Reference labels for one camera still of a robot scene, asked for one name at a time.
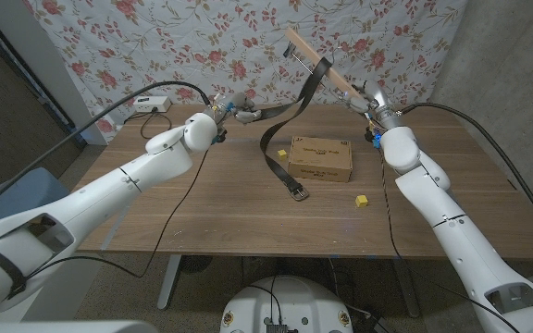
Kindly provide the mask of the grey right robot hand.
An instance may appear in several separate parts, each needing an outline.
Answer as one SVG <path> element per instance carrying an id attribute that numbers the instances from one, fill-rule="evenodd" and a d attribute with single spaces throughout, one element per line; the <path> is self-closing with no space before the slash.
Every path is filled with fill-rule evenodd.
<path id="1" fill-rule="evenodd" d="M 361 86 L 345 92 L 342 101 L 354 112 L 382 123 L 385 118 L 394 117 L 390 99 L 374 80 L 365 80 Z"/>

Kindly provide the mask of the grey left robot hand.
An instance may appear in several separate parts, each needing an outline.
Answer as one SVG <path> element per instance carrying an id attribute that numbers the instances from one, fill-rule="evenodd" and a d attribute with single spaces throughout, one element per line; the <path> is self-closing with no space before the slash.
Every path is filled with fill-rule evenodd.
<path id="1" fill-rule="evenodd" d="M 262 111 L 255 107 L 254 102 L 244 92 L 219 96 L 214 103 L 213 119 L 217 124 L 229 117 L 234 117 L 242 124 L 248 124 L 257 121 L 261 116 Z"/>

